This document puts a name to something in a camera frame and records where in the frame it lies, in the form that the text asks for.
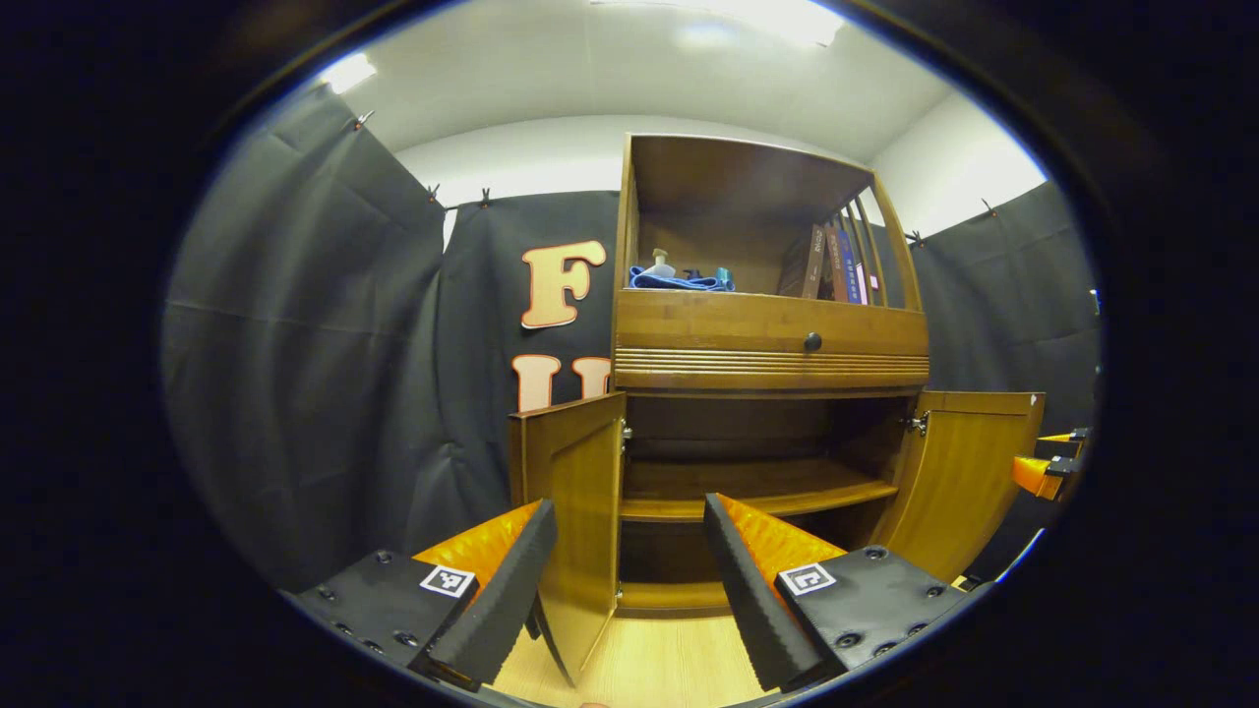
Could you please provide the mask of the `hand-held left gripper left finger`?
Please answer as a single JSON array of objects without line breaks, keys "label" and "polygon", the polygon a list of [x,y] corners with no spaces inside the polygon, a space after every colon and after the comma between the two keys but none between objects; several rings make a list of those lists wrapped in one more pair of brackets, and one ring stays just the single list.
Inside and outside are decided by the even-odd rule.
[{"label": "hand-held left gripper left finger", "polygon": [[496,680],[522,627],[539,636],[556,537],[553,501],[531,501],[415,556],[374,551],[282,597],[405,671],[475,693]]}]

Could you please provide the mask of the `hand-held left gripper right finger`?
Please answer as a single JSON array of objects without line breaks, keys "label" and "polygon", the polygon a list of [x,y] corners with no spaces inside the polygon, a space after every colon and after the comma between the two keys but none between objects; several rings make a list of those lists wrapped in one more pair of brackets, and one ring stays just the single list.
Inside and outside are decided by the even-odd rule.
[{"label": "hand-held left gripper right finger", "polygon": [[927,639],[990,595],[961,590],[881,544],[841,551],[726,495],[704,530],[760,688],[793,693]]}]

